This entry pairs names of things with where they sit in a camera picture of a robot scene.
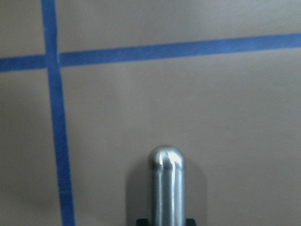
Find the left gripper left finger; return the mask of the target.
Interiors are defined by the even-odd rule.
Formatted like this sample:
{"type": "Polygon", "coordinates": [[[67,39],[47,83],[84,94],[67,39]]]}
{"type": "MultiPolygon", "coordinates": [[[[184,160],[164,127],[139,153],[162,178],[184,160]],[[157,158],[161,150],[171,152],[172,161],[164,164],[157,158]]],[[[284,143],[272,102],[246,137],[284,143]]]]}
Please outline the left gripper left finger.
{"type": "Polygon", "coordinates": [[[148,220],[146,218],[137,219],[136,226],[148,226],[148,220]]]}

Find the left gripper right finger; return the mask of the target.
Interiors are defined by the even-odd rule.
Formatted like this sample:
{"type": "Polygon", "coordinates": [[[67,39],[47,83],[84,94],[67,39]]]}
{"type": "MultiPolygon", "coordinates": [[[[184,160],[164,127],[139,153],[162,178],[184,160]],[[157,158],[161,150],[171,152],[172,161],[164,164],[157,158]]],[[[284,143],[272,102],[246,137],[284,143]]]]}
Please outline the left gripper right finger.
{"type": "Polygon", "coordinates": [[[187,218],[185,221],[186,226],[196,226],[196,221],[193,218],[187,218]]]}

